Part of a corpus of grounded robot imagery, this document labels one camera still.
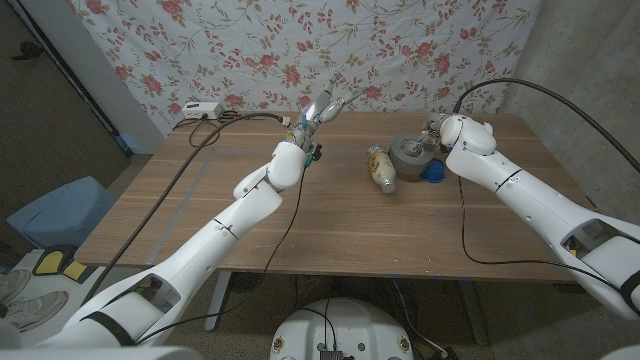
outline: blue object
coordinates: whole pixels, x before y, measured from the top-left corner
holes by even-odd
[[[7,222],[39,248],[80,246],[114,203],[102,185],[87,176],[34,200]]]
[[[444,179],[444,163],[438,159],[431,159],[427,163],[427,167],[420,173],[420,177],[430,183],[441,182]]]

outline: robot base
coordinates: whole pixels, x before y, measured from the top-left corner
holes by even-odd
[[[341,357],[331,353],[334,344],[331,326],[326,324],[327,349],[325,350],[325,319],[312,311],[300,309],[280,325],[273,337],[271,360],[302,359],[413,359],[411,344],[406,331],[389,314],[364,301],[349,298],[319,300],[304,308],[325,314],[333,323],[336,350]]]

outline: gray wall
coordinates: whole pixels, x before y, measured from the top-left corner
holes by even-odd
[[[65,0],[21,2],[131,150],[154,153],[164,142],[164,136],[120,81]]]
[[[640,1],[545,1],[515,77],[566,97],[640,159]],[[579,116],[516,84],[500,112],[520,115],[603,213],[640,224],[640,175]]]

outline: plastic bottle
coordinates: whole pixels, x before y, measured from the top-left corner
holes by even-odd
[[[396,190],[396,169],[387,155],[387,149],[382,145],[369,148],[369,171],[376,184],[380,185],[386,194]]]

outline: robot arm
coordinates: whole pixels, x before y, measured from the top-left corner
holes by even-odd
[[[454,115],[442,123],[441,142],[453,146],[451,171],[496,194],[542,238],[560,262],[607,280],[571,271],[598,301],[620,316],[640,318],[640,226],[587,210],[509,161],[496,150],[489,124]]]
[[[321,146],[311,136],[322,122],[335,118],[342,107],[361,93],[330,103],[334,75],[304,114],[289,129],[268,164],[245,177],[234,189],[237,199],[160,264],[103,290],[82,306],[57,335],[38,347],[119,347],[178,321],[205,280],[235,244],[282,203],[278,194],[295,185],[308,160],[320,157]],[[328,116],[321,116],[323,111]],[[153,291],[140,291],[153,284]],[[161,344],[163,331],[142,345]]]

